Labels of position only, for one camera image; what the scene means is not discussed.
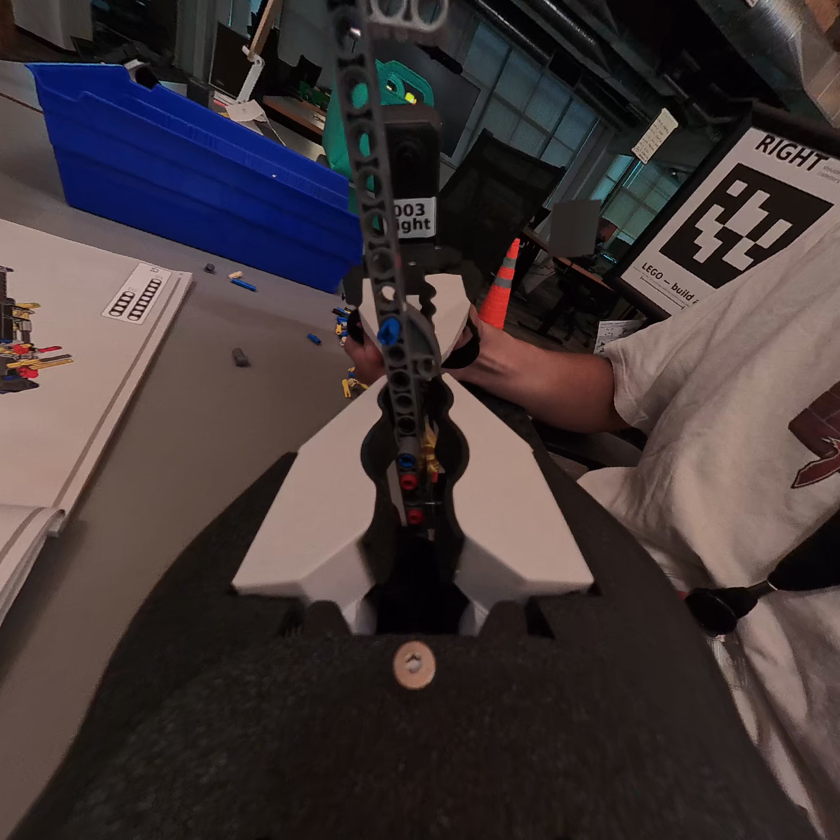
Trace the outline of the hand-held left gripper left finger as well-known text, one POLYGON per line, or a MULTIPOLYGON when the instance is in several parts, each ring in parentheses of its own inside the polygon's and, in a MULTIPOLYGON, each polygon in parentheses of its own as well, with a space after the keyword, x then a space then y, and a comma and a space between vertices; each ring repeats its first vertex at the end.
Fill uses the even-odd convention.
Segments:
POLYGON ((232 581, 240 595, 357 602, 394 565, 385 378, 301 446, 232 581))

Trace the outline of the person in white shirt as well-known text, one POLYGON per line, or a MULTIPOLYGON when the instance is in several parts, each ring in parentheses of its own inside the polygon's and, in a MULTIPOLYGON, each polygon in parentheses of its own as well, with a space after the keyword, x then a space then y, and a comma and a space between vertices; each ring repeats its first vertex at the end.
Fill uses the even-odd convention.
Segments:
MULTIPOLYGON (((667 321, 609 344, 635 467, 580 485, 675 588, 749 586, 838 511, 838 222, 667 321)), ((838 588, 762 600, 709 637, 754 745, 838 838, 838 588)))

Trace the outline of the blue plastic bin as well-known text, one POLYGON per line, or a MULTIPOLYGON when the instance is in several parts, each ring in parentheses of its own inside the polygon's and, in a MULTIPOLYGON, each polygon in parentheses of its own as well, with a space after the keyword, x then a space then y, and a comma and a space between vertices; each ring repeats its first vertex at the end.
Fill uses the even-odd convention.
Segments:
POLYGON ((329 293, 361 264, 338 173, 123 66, 27 68, 72 207, 329 293))

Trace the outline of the partly built lego model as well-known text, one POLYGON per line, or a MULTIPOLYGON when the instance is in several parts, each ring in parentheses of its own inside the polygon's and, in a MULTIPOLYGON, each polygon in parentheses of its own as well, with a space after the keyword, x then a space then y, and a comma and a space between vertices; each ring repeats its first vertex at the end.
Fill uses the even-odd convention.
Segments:
POLYGON ((431 423, 429 383, 441 374, 440 349, 431 301, 417 310, 406 299, 373 40, 384 35, 432 43, 445 26, 449 2, 328 1, 326 7, 335 58, 333 92, 360 212, 377 341, 392 407, 402 504, 409 529, 432 538, 440 500, 425 465, 424 443, 431 423))

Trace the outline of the paper note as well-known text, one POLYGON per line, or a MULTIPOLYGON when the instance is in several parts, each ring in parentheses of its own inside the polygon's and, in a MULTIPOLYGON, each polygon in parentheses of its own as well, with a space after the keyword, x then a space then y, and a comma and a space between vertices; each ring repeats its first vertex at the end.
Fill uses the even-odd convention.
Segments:
POLYGON ((678 129, 679 121, 667 108, 662 108, 657 117, 632 148, 632 154, 643 165, 649 163, 655 153, 678 129))

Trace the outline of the black white marker sign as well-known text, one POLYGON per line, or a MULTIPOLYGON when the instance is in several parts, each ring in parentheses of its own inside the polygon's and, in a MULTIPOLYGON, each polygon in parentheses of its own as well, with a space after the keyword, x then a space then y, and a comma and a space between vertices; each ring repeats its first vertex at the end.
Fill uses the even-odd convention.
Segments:
POLYGON ((606 275, 650 320, 696 305, 838 219, 839 132, 748 107, 606 275))

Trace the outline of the pile of small lego pins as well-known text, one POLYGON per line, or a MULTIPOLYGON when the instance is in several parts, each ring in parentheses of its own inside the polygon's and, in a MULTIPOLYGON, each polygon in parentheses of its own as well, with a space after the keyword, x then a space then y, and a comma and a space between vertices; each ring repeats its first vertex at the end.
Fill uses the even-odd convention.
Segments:
POLYGON ((373 370, 372 343, 358 309, 335 308, 332 313, 335 316, 335 339, 350 358, 341 382, 343 396, 350 401, 369 388, 369 373, 373 370))

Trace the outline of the silver air duct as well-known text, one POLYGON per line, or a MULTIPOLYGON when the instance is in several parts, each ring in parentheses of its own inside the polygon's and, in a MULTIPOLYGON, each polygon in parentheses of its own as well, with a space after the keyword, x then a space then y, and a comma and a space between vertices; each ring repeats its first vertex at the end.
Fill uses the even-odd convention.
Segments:
POLYGON ((838 1, 697 5, 789 111, 838 129, 838 1))

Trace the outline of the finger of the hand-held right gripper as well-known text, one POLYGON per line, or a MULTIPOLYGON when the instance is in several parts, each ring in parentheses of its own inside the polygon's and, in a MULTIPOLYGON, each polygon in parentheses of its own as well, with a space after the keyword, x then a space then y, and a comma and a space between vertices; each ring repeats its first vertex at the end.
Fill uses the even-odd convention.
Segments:
POLYGON ((422 370, 462 370, 477 360, 477 323, 460 274, 421 274, 418 352, 422 370))
POLYGON ((358 298, 358 337, 364 336, 373 344, 383 344, 374 284, 364 272, 360 276, 358 298))

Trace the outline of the printed leaflet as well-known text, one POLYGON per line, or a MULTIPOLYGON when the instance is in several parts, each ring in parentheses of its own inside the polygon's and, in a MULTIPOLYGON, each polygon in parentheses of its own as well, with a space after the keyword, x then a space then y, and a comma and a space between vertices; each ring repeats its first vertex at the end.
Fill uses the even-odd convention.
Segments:
POLYGON ((633 335, 646 325, 645 318, 601 320, 597 323, 594 355, 603 355, 605 347, 617 340, 633 335))

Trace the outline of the building instruction booklet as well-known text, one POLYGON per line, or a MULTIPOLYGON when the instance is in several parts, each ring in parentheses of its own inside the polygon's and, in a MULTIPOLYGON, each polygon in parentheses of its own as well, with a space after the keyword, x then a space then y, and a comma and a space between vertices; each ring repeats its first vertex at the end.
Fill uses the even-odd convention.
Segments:
POLYGON ((63 529, 193 275, 1 222, 1 620, 63 529))

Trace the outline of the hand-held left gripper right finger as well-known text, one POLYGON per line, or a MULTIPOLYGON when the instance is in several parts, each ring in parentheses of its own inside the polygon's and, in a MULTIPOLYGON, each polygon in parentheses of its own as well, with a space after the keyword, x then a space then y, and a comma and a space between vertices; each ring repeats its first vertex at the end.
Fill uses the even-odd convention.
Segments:
POLYGON ((449 419, 468 461, 453 487, 464 548, 455 584, 472 602, 525 602, 587 590, 593 575, 533 449, 453 377, 449 419))

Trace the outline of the teal fabric bag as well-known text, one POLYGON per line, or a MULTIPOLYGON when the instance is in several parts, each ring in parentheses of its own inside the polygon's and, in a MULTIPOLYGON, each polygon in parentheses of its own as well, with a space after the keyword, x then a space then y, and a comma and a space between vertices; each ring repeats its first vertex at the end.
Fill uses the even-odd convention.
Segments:
MULTIPOLYGON (((427 80, 397 60, 375 61, 381 104, 396 106, 422 103, 434 106, 434 92, 427 80)), ((322 147, 329 168, 352 183, 350 157, 344 135, 338 95, 331 96, 322 134, 322 147)))

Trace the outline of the orange traffic cone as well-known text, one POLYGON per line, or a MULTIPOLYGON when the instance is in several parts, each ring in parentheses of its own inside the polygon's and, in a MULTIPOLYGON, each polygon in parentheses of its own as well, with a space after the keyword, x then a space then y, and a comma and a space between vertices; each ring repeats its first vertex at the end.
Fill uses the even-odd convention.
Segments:
POLYGON ((495 329, 503 330, 505 328, 520 242, 520 238, 515 238, 512 241, 478 309, 479 319, 495 329))

